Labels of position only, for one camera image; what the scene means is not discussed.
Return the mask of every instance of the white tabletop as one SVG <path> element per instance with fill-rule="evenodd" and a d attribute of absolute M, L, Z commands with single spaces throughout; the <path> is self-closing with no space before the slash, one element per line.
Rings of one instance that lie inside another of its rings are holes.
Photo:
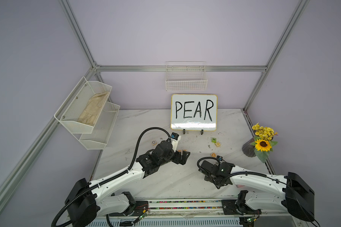
<path fill-rule="evenodd" d="M 109 143 L 104 149 L 94 174 L 94 179 L 102 178 L 130 164 L 139 135 L 147 128 L 161 127 L 170 134 L 182 136 L 178 150 L 191 152 L 185 165 L 169 162 L 159 170 L 137 182 L 133 182 L 115 194 L 129 191 L 135 199 L 160 198 L 205 198 L 237 197 L 240 190 L 257 191 L 248 187 L 237 188 L 227 185 L 217 189 L 214 184 L 204 180 L 198 171 L 197 161 L 210 157 L 212 152 L 225 161 L 248 170 L 268 174 L 267 167 L 257 157 L 250 158 L 241 151 L 242 145 L 251 137 L 251 132 L 240 109 L 218 109 L 216 131 L 171 130 L 171 111 L 166 110 L 120 110 Z M 214 137 L 221 143 L 216 147 L 211 142 Z M 154 149 L 152 141 L 160 143 L 167 135 L 161 130 L 150 130 L 141 139 L 137 156 Z"/>

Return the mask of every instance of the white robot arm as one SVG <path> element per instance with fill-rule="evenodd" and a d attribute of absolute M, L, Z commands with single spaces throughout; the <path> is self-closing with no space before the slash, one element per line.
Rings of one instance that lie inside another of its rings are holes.
<path fill-rule="evenodd" d="M 214 159 L 217 165 L 205 159 Z M 288 176 L 258 173 L 225 162 L 220 156 L 201 158 L 197 166 L 205 175 L 205 180 L 212 182 L 218 189 L 235 184 L 263 191 L 241 191 L 230 207 L 235 214 L 244 215 L 248 211 L 270 209 L 288 211 L 300 220 L 314 221 L 314 191 L 295 173 L 288 173 Z"/>
<path fill-rule="evenodd" d="M 137 149 L 142 135 L 151 129 L 160 129 L 167 133 L 168 139 L 159 143 L 155 149 L 147 151 L 136 158 Z M 104 178 L 87 182 L 81 179 L 74 185 L 65 201 L 65 206 L 52 222 L 52 227 L 84 227 L 97 216 L 119 213 L 124 216 L 132 214 L 136 201 L 129 192 L 115 196 L 113 192 L 125 185 L 145 178 L 158 171 L 159 167 L 168 163 L 184 165 L 190 152 L 178 152 L 177 145 L 181 136 L 169 135 L 162 128 L 146 129 L 139 137 L 131 164 Z M 214 159 L 211 164 L 205 159 Z M 263 193 L 242 190 L 237 200 L 223 207 L 232 210 L 232 214 L 254 214 L 259 209 L 288 211 L 291 215 L 305 221 L 314 220 L 314 191 L 296 174 L 270 175 L 246 170 L 232 163 L 225 162 L 222 157 L 204 157 L 197 162 L 199 171 L 205 180 L 212 182 L 218 189 L 228 184 L 249 186 Z M 67 210 L 71 221 L 56 225 L 59 217 Z"/>
<path fill-rule="evenodd" d="M 136 158 L 141 137 L 151 129 L 159 129 L 166 132 L 168 139 L 159 143 L 155 149 L 149 150 Z M 181 136 L 177 133 L 169 135 L 162 128 L 152 127 L 146 129 L 140 134 L 131 164 L 104 178 L 90 182 L 87 182 L 84 178 L 77 181 L 65 201 L 65 206 L 55 216 L 51 227 L 64 227 L 69 224 L 72 224 L 73 227 L 84 227 L 91 223 L 96 216 L 111 213 L 131 214 L 135 209 L 136 201 L 129 192 L 123 192 L 118 196 L 110 195 L 131 182 L 157 172 L 160 166 L 168 162 L 181 165 L 186 164 L 190 152 L 177 151 L 180 139 Z M 57 225 L 59 217 L 65 210 L 68 211 L 71 221 Z"/>

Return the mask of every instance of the black motor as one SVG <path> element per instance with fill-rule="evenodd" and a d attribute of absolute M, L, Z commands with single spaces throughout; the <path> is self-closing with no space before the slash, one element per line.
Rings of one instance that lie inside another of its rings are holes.
<path fill-rule="evenodd" d="M 218 165 L 203 161 L 201 166 L 199 166 L 200 161 L 204 159 L 215 159 L 218 161 Z M 221 156 L 217 156 L 216 158 L 204 157 L 197 162 L 197 165 L 199 166 L 198 171 L 203 173 L 205 175 L 205 180 L 212 182 L 217 189 L 220 189 L 224 185 L 232 184 L 230 178 L 225 181 L 225 184 L 221 184 L 221 181 L 231 173 L 232 167 L 235 167 L 234 164 L 225 161 L 220 162 L 221 160 L 223 160 Z"/>
<path fill-rule="evenodd" d="M 172 138 L 177 138 L 178 134 L 172 133 Z M 172 143 L 163 140 L 155 149 L 147 151 L 145 154 L 140 155 L 136 161 L 143 167 L 145 172 L 144 177 L 149 176 L 158 171 L 160 166 L 168 162 L 184 165 L 190 155 L 188 151 L 174 151 Z"/>

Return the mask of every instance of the whiteboard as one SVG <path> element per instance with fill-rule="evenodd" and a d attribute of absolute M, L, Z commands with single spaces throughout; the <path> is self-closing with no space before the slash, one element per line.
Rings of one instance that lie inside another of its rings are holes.
<path fill-rule="evenodd" d="M 173 130 L 215 131 L 217 96 L 214 94 L 174 94 L 170 115 Z"/>

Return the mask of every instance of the white wire basket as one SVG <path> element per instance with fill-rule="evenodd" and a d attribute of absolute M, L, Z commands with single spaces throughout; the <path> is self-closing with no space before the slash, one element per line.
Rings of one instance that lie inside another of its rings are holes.
<path fill-rule="evenodd" d="M 169 92 L 205 91 L 206 62 L 167 61 L 165 89 Z"/>
<path fill-rule="evenodd" d="M 61 123 L 87 150 L 104 149 L 109 141 L 115 120 L 120 106 L 111 102 L 104 101 L 103 105 L 98 105 L 95 111 L 95 118 L 88 125 L 78 122 L 79 117 L 85 110 L 90 98 L 95 94 L 108 92 L 101 100 L 109 99 L 111 86 L 98 81 L 87 81 L 83 77 L 78 84 L 83 83 L 75 97 L 65 111 L 64 104 L 55 113 L 55 119 Z"/>
<path fill-rule="evenodd" d="M 81 87 L 80 91 L 77 93 L 76 97 L 72 100 L 71 104 L 64 111 L 63 115 L 57 119 L 70 133 L 92 133 L 95 125 L 98 121 L 99 115 L 95 120 L 94 125 L 86 125 L 84 123 L 78 122 L 78 118 L 86 108 L 89 99 L 98 93 L 109 92 L 106 99 L 109 98 L 111 86 L 103 84 L 98 81 L 87 81 L 85 79 L 85 84 Z"/>
<path fill-rule="evenodd" d="M 91 134 L 82 134 L 79 141 L 87 150 L 105 149 L 115 120 L 119 112 L 120 106 L 111 102 L 106 102 L 102 113 Z"/>

